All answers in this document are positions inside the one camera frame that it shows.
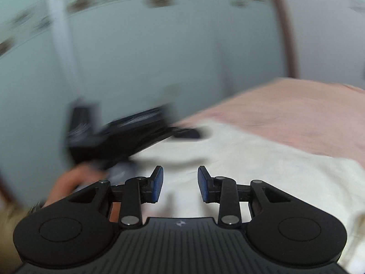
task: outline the pink blanket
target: pink blanket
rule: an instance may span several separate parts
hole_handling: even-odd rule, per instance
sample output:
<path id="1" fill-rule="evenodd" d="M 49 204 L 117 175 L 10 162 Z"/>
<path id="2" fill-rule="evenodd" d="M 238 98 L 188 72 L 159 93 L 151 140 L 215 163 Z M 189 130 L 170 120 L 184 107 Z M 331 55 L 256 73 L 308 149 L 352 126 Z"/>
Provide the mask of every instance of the pink blanket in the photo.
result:
<path id="1" fill-rule="evenodd" d="M 313 154 L 365 168 L 365 91 L 290 78 L 244 92 L 182 121 L 216 119 Z"/>

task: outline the pink fabric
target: pink fabric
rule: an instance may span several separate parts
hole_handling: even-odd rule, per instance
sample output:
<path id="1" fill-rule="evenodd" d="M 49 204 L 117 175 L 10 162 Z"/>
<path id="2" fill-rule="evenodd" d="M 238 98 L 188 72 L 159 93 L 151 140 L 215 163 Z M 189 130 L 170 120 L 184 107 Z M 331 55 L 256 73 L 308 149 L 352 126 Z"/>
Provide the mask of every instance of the pink fabric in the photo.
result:
<path id="1" fill-rule="evenodd" d="M 352 158 L 365 168 L 365 91 L 357 87 L 277 79 L 182 124 L 207 118 L 313 154 Z"/>

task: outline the ribbed gray panel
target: ribbed gray panel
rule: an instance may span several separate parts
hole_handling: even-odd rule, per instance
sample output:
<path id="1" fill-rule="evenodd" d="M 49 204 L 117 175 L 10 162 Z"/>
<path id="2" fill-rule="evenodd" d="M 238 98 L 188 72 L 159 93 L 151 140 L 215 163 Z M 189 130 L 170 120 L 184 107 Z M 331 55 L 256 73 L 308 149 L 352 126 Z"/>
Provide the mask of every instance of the ribbed gray panel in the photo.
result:
<path id="1" fill-rule="evenodd" d="M 337 264 L 293 269 L 266 261 L 241 232 L 211 218 L 157 219 L 120 234 L 114 246 L 90 264 L 50 270 L 25 264 L 18 274 L 343 274 Z"/>

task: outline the screw head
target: screw head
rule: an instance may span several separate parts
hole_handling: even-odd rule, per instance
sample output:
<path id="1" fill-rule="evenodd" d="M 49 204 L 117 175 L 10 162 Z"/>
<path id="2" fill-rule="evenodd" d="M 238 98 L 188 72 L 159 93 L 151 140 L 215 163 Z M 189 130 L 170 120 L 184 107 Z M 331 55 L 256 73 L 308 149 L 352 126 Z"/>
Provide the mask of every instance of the screw head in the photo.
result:
<path id="1" fill-rule="evenodd" d="M 240 219 L 235 215 L 225 215 L 220 220 L 226 225 L 235 225 L 240 221 Z"/>
<path id="2" fill-rule="evenodd" d="M 135 225 L 139 222 L 139 218 L 133 215 L 128 215 L 128 216 L 124 216 L 122 217 L 122 219 L 120 220 L 122 224 L 125 225 Z"/>

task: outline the white cloth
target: white cloth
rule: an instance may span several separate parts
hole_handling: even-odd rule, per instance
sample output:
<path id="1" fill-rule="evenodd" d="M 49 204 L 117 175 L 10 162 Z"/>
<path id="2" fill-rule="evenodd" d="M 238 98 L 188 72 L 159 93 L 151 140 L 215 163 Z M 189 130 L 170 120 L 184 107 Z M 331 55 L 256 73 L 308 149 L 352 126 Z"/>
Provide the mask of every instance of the white cloth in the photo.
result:
<path id="1" fill-rule="evenodd" d="M 135 155 L 146 177 L 156 165 L 164 168 L 160 198 L 156 204 L 143 205 L 144 219 L 217 218 L 219 205 L 203 203 L 198 187 L 197 170 L 205 165 L 212 177 L 230 177 L 246 185 L 261 179 L 340 219 L 348 241 L 339 263 L 352 274 L 365 272 L 364 240 L 349 263 L 346 256 L 353 236 L 359 234 L 354 224 L 365 214 L 365 171 L 356 161 L 309 154 L 228 124 L 205 121 L 201 126 L 210 132 L 205 140 L 169 139 Z M 251 219 L 247 203 L 241 203 L 241 212 L 242 221 Z"/>

